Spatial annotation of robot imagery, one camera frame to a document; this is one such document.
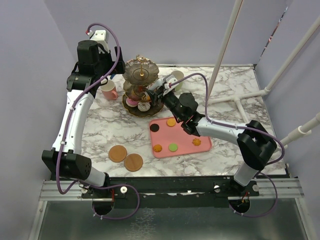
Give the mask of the pink frosted donut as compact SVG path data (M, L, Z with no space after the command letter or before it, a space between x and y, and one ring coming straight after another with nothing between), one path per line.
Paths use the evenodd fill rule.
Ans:
M134 100L132 100L132 99L130 99L130 98L127 98L127 99L125 100L125 102L126 102L126 104L127 104L129 107L131 107L131 108L135 108L135 107L138 106L138 102L137 102L137 101L134 101Z

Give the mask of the white chocolate-striped donut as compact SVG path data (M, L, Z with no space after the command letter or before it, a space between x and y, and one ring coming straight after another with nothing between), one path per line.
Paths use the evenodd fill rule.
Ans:
M141 101L139 101L138 104L137 104L137 108L141 112L147 112L151 108L151 105L150 105L149 102L141 102Z

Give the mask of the three-tier grey cake stand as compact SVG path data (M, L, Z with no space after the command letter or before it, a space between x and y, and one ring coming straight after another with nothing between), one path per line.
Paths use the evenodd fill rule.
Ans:
M126 99L130 98L136 102L145 102L142 97L146 95L146 90L158 79L159 67L152 60L137 55L134 59L129 60L125 64L125 73L122 75L124 79L122 96L123 107L136 117L149 117L157 114L163 108L163 104L152 106L146 112L141 112L138 107L129 107Z

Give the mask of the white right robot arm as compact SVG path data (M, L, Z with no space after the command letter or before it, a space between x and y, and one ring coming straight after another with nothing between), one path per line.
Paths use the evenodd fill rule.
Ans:
M256 120L236 125L207 119L197 111L198 103L190 92L179 97L173 91L163 92L163 87L146 91L152 104L164 104L187 134L212 137L239 147L244 163L233 176L229 189L236 196L246 192L249 182L265 168L277 148L273 136Z

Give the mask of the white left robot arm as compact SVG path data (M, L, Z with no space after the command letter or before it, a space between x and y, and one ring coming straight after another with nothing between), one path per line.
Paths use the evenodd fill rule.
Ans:
M106 40L83 40L77 45L77 62L66 80L66 107L58 135L41 159L57 181L60 178L81 181L93 186L97 196L106 197L111 190L109 175L92 166L90 158L81 154L82 137L90 107L102 80L123 74L125 63L121 47L112 59Z

